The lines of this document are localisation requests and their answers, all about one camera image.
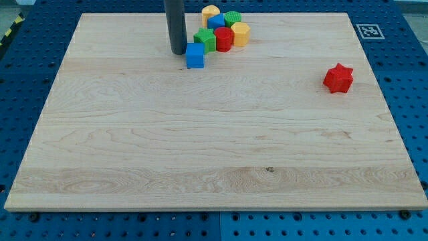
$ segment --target blue pegboard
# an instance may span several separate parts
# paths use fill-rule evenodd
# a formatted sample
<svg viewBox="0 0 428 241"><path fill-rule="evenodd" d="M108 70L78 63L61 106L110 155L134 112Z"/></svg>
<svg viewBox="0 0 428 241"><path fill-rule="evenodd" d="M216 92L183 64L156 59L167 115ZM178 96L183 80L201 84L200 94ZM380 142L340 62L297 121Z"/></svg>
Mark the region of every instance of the blue pegboard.
<svg viewBox="0 0 428 241"><path fill-rule="evenodd" d="M400 134L428 182L428 56L390 0L186 0L187 12L347 12L377 24L363 39ZM162 0L39 0L0 62L0 204L3 207L46 96L84 12L162 12ZM10 214L0 240L428 240L428 211L343 213Z"/></svg>

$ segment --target red cylinder block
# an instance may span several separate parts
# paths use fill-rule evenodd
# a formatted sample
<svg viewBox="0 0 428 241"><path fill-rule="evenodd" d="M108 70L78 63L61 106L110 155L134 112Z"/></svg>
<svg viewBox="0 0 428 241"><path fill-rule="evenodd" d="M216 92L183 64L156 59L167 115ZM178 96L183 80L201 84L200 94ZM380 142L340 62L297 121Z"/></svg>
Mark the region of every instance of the red cylinder block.
<svg viewBox="0 0 428 241"><path fill-rule="evenodd" d="M228 27L219 27L214 31L217 38L217 51L227 52L232 48L233 31Z"/></svg>

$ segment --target plastic block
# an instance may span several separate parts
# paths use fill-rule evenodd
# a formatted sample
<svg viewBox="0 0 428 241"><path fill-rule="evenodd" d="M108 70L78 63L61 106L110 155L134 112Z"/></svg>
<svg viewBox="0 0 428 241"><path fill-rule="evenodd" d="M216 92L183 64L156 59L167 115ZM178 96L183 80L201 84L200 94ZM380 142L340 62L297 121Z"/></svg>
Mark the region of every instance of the plastic block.
<svg viewBox="0 0 428 241"><path fill-rule="evenodd" d="M236 11L230 11L225 14L225 26L232 27L234 23L241 21L241 14Z"/></svg>
<svg viewBox="0 0 428 241"><path fill-rule="evenodd" d="M208 28L212 28L214 29L214 31L219 28L219 27L224 27L225 26L225 18L224 15L222 13L220 13L219 15L216 15L214 17L210 17L208 19Z"/></svg>
<svg viewBox="0 0 428 241"><path fill-rule="evenodd" d="M344 67L337 64L336 67L329 69L323 84L330 89L330 93L343 92L347 93L352 81L352 68Z"/></svg>
<svg viewBox="0 0 428 241"><path fill-rule="evenodd" d="M249 41L251 28L246 23L237 22L231 27L235 37L233 39L233 45L243 47L247 45Z"/></svg>
<svg viewBox="0 0 428 241"><path fill-rule="evenodd" d="M214 35L214 29L205 29L199 28L199 32L197 32L193 36L193 41L195 43L203 43L205 46L204 54L208 54L209 52L215 52L216 50L216 37Z"/></svg>
<svg viewBox="0 0 428 241"><path fill-rule="evenodd" d="M206 6L202 9L202 26L207 27L207 20L210 17L220 14L220 9L214 5Z"/></svg>
<svg viewBox="0 0 428 241"><path fill-rule="evenodd" d="M188 68L203 68L204 44L189 43L186 49L186 63Z"/></svg>
<svg viewBox="0 0 428 241"><path fill-rule="evenodd" d="M219 27L214 31L217 37L217 51L227 52L232 48L233 31L228 27Z"/></svg>

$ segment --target green block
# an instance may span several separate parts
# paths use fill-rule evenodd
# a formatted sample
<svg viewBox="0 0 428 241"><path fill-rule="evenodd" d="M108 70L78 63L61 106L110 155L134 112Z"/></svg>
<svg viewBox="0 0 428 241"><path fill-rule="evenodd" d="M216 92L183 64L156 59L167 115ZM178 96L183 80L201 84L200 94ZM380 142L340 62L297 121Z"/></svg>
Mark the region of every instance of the green block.
<svg viewBox="0 0 428 241"><path fill-rule="evenodd" d="M194 34L193 41L195 43L204 44L204 54L216 51L216 37L214 35L214 29L199 28L199 31Z"/></svg>
<svg viewBox="0 0 428 241"><path fill-rule="evenodd" d="M231 27L234 23L241 21L241 14L236 11L230 11L225 14L225 25Z"/></svg>

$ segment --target blue block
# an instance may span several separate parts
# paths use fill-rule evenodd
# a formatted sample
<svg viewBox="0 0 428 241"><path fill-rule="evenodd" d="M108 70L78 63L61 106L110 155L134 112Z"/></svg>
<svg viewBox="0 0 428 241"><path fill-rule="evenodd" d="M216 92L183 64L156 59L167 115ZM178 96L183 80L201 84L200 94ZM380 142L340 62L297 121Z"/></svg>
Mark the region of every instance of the blue block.
<svg viewBox="0 0 428 241"><path fill-rule="evenodd" d="M208 19L208 28L212 28L214 29L214 31L218 28L218 27L224 27L225 26L225 18L223 16L222 13L220 13L219 15L216 15L214 17L210 17Z"/></svg>
<svg viewBox="0 0 428 241"><path fill-rule="evenodd" d="M203 68L203 43L189 43L186 49L186 63L188 68Z"/></svg>

